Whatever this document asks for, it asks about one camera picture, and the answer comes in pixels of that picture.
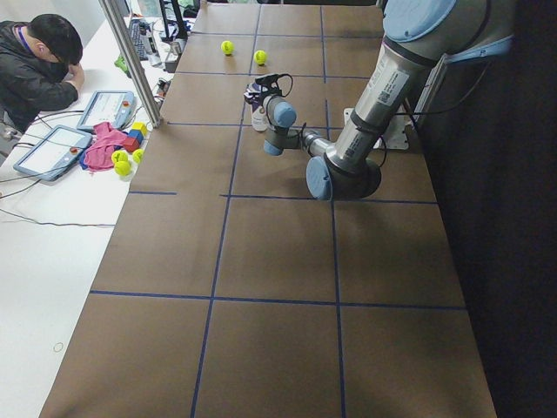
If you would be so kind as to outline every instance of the white desk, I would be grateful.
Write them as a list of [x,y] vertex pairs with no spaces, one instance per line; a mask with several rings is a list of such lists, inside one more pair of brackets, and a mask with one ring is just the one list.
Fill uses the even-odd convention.
[[[83,110],[95,90],[135,91],[131,79],[114,66],[118,47],[104,22],[84,50],[86,81],[70,109]],[[171,75],[144,64],[151,86]],[[80,114],[49,118],[75,126]],[[144,112],[136,120],[147,121]],[[42,137],[50,128],[34,124]],[[39,139],[25,135],[22,142]],[[26,152],[17,147],[0,167],[0,181],[22,177],[12,166]],[[34,179],[0,183],[3,195]],[[0,209],[38,221],[115,224],[129,189],[112,170],[88,172],[72,167],[55,182],[0,199]],[[40,226],[0,212],[0,416],[36,418],[50,392],[91,287],[112,227]]]

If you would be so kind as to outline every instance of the tennis ball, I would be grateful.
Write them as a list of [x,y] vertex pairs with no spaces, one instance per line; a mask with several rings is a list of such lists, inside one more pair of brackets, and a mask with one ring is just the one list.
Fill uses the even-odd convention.
[[130,174],[131,172],[131,164],[130,161],[125,160],[125,161],[117,161],[114,164],[114,171],[122,177],[127,176],[128,174]]
[[253,54],[253,60],[258,63],[258,65],[264,65],[267,61],[267,53],[263,50],[255,51],[255,54]]
[[131,157],[133,158],[133,160],[134,160],[136,163],[139,164],[139,163],[141,162],[141,160],[143,159],[143,152],[144,152],[144,150],[142,150],[141,148],[137,148],[137,150],[134,151],[134,152],[131,154]]
[[128,153],[124,150],[114,151],[111,155],[112,162],[116,164],[118,161],[127,161]]
[[224,41],[220,45],[220,49],[222,50],[222,52],[224,52],[225,55],[232,55],[232,53],[234,52],[234,44],[232,43],[232,41]]

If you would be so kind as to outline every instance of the pink cloth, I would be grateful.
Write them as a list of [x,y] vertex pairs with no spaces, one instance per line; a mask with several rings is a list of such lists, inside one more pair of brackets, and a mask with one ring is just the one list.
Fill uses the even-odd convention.
[[125,133],[114,129],[110,122],[102,122],[95,125],[93,129],[97,134],[97,140],[85,150],[84,163],[92,172],[110,170],[114,166],[112,153],[115,147],[122,146],[128,137]]

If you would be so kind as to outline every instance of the blue block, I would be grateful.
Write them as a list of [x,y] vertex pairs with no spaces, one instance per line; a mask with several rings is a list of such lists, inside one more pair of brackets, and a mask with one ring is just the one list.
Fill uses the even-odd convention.
[[141,144],[143,142],[143,133],[138,129],[132,129],[130,133],[128,133],[128,138],[134,138]]

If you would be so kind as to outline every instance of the hand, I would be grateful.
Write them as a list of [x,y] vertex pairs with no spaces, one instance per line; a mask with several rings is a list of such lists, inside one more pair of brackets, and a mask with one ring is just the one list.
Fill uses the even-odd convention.
[[68,72],[73,76],[68,83],[73,84],[73,86],[79,91],[85,82],[85,72],[81,64],[68,65]]

